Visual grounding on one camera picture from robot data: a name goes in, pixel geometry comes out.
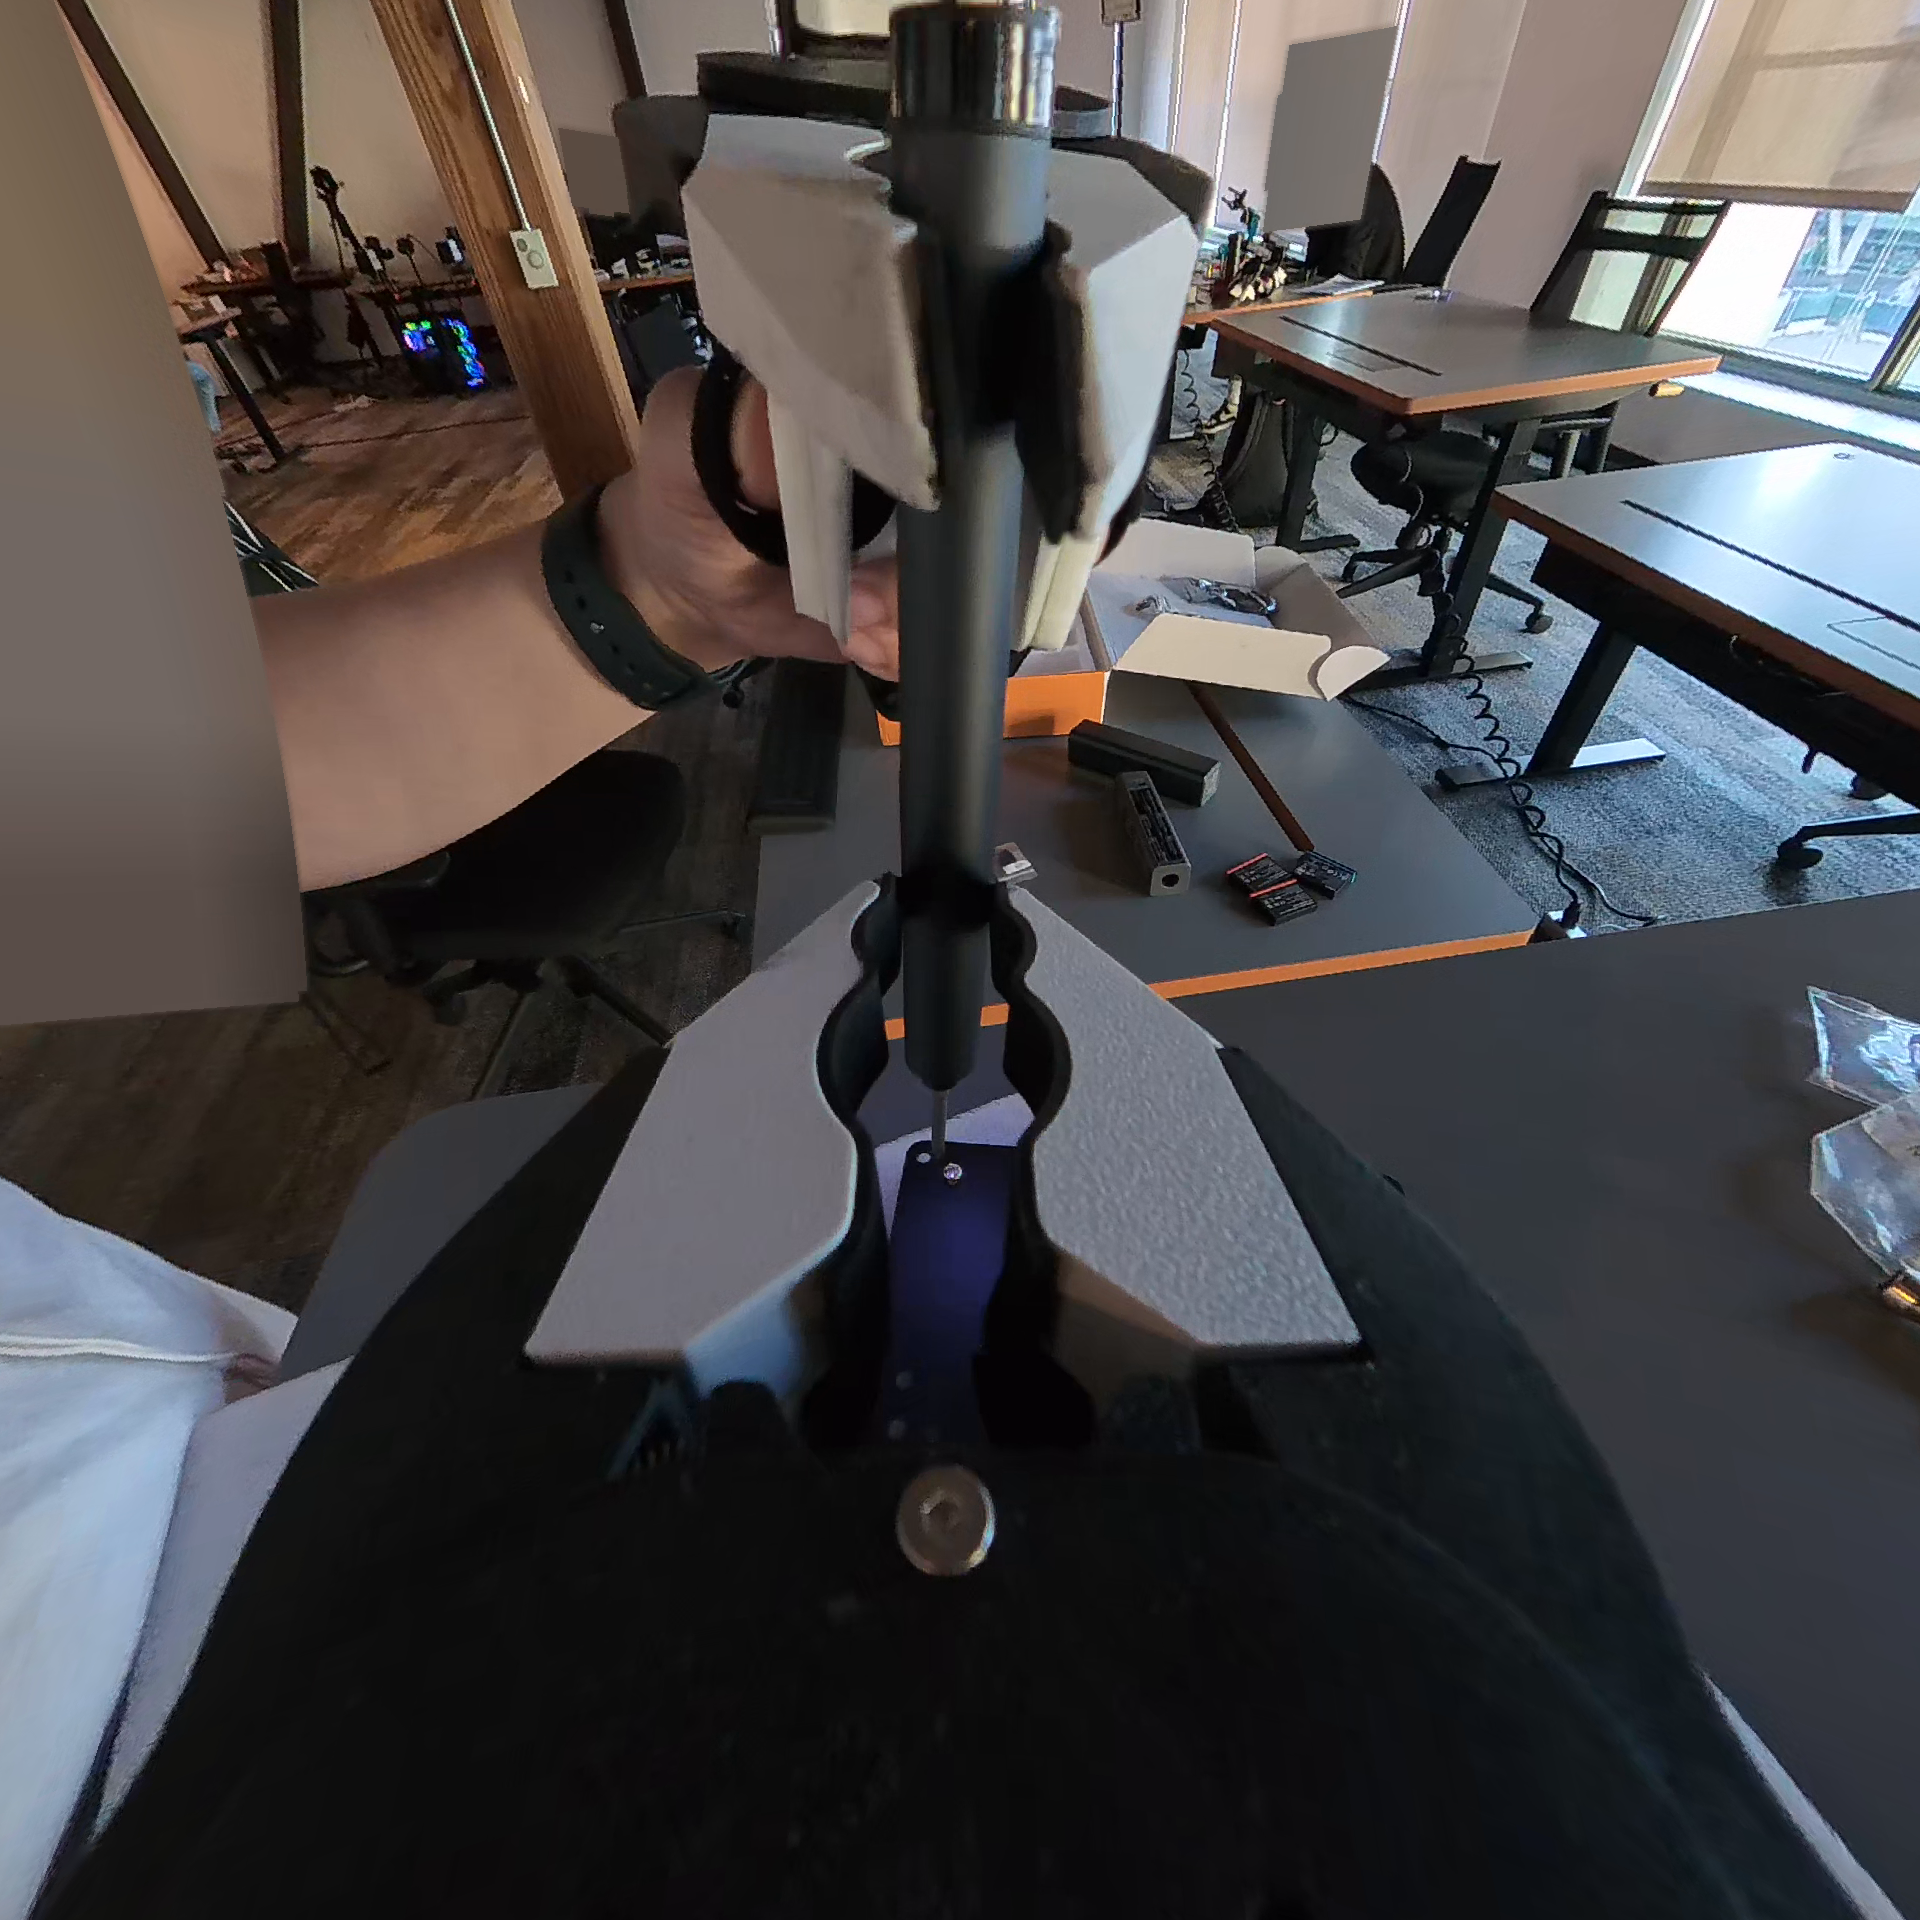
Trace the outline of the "black rectangular case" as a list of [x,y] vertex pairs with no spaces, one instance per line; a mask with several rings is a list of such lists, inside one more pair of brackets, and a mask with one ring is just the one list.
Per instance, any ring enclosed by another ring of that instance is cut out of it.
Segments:
[[1098,777],[1139,775],[1168,806],[1197,809],[1218,791],[1218,760],[1177,743],[1103,723],[1078,723],[1064,736],[1074,771]]

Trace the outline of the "wooden post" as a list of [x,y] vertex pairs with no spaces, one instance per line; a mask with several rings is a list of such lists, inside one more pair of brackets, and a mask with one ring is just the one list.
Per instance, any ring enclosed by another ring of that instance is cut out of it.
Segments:
[[[609,107],[603,10],[373,3],[373,15],[559,494],[614,481],[633,466],[638,412],[522,33],[559,23],[570,65],[592,66]],[[542,230],[557,288],[522,286],[510,243],[519,227]]]

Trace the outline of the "dark desk with orange edge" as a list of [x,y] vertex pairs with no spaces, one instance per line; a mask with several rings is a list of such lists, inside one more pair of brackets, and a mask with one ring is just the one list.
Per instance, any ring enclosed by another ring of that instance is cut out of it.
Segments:
[[[1118,676],[1113,724],[1218,761],[1202,807],[1170,806],[1187,889],[1149,902],[1107,787],[1059,738],[1000,748],[999,841],[1034,864],[1029,895],[1166,999],[1392,969],[1529,945],[1538,910],[1405,775],[1344,705]],[[1269,927],[1223,880],[1253,856],[1294,860],[1299,838],[1357,878],[1335,902]]]
[[1495,562],[1504,521],[1493,499],[1523,474],[1539,420],[1703,377],[1720,364],[1720,352],[1701,344],[1544,320],[1523,306],[1432,290],[1227,306],[1205,322],[1218,337],[1223,370],[1289,402],[1278,519],[1278,537],[1289,547],[1305,535],[1320,423],[1335,420],[1353,436],[1449,416],[1502,425],[1495,476],[1478,486],[1456,554],[1456,594],[1478,586]]
[[1534,580],[1595,634],[1523,777],[1657,761],[1593,748],[1645,651],[1877,788],[1917,798],[1917,466],[1846,444],[1502,488]]

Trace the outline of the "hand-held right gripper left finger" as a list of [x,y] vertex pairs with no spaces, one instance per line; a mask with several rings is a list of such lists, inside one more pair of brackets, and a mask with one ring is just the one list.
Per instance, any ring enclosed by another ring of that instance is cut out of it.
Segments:
[[848,1236],[856,1147],[819,1041],[862,978],[863,880],[686,1026],[525,1340],[536,1366],[686,1367],[785,1410],[825,1367],[825,1284]]

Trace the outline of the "dark grey electric screwdriver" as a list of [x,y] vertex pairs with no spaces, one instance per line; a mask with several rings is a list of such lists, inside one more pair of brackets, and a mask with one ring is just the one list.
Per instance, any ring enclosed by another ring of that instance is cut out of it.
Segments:
[[974,1071],[986,980],[1006,664],[1023,474],[1017,355],[1043,239],[1058,19],[914,6],[890,23],[893,207],[915,227],[933,510],[898,514],[898,905],[904,1060],[949,1095]]

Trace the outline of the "window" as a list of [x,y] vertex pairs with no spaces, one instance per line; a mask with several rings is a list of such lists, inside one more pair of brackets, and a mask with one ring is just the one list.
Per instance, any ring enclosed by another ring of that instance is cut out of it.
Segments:
[[1635,188],[1722,202],[1666,327],[1914,409],[1917,6],[1703,6]]

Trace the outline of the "wooden desk with equipment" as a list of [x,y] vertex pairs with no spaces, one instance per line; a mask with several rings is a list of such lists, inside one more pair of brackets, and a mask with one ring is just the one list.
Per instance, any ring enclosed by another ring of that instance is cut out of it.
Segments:
[[[263,394],[312,388],[335,401],[465,396],[422,391],[402,362],[392,324],[413,313],[455,313],[467,322],[464,305],[478,294],[470,280],[391,280],[392,359],[386,368],[373,368],[346,346],[344,275],[293,268],[271,247],[261,259],[255,273],[226,268],[189,280],[183,295],[207,303],[207,313],[185,322],[183,337],[203,340],[270,464],[283,464],[295,448],[261,412]],[[467,327],[485,356],[481,340]]]

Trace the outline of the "person's white shirt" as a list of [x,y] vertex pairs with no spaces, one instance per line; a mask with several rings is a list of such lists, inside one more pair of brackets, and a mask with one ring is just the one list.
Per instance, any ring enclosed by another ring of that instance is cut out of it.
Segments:
[[26,1916],[109,1736],[187,1443],[295,1331],[2,1185],[2,1916]]

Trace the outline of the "black metal base plate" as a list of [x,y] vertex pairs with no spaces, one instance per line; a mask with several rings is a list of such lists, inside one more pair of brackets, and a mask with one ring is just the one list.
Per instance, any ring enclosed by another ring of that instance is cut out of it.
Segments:
[[888,1303],[871,1435],[885,1448],[934,1450],[982,1435],[976,1356],[995,1290],[1017,1153],[951,1140],[966,1177],[949,1186],[925,1139],[878,1155],[886,1216]]

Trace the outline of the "dark grey desk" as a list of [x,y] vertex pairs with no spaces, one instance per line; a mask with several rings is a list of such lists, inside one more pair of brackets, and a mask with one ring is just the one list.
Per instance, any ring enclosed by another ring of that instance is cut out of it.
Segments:
[[1914,895],[1194,998],[1393,1177],[1607,1456],[1696,1655],[1914,1916],[1914,1327],[1808,1190],[1808,988],[1914,1018]]

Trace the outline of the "orange cardboard box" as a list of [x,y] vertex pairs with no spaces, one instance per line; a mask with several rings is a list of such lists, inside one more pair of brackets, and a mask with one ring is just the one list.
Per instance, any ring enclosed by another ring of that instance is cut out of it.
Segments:
[[1003,735],[1098,723],[1118,674],[1331,703],[1382,666],[1384,649],[1305,555],[1139,519],[1089,570],[1055,646],[1032,647],[1010,676]]

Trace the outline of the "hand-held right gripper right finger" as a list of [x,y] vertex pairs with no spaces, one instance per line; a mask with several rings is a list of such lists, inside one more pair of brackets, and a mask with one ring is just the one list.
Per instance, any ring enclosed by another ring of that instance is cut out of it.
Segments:
[[1063,1033],[1064,1088],[1031,1147],[1058,1258],[1059,1366],[1350,1354],[1360,1332],[1218,1044],[1041,902],[1021,984]]

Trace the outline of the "black bit holder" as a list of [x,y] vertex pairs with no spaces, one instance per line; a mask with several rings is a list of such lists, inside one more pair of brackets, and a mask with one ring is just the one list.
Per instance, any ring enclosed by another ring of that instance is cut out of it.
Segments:
[[1139,889],[1153,898],[1186,895],[1192,866],[1153,779],[1139,771],[1122,771],[1111,779],[1111,791]]

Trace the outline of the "black tripod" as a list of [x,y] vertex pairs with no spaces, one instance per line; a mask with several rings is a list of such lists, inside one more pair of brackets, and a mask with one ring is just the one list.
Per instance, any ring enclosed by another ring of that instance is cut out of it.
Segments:
[[392,284],[384,271],[384,255],[370,239],[361,239],[342,211],[342,183],[322,166],[307,167],[307,182],[317,195],[326,227],[334,239],[338,273],[346,276],[342,298],[346,305],[346,346],[386,368],[392,362]]

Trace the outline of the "small crumpled clear plastic bag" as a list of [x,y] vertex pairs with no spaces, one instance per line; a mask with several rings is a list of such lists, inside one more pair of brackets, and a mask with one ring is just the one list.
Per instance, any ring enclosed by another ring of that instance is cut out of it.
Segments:
[[1917,1287],[1917,1092],[1809,1143],[1809,1193],[1886,1284]]

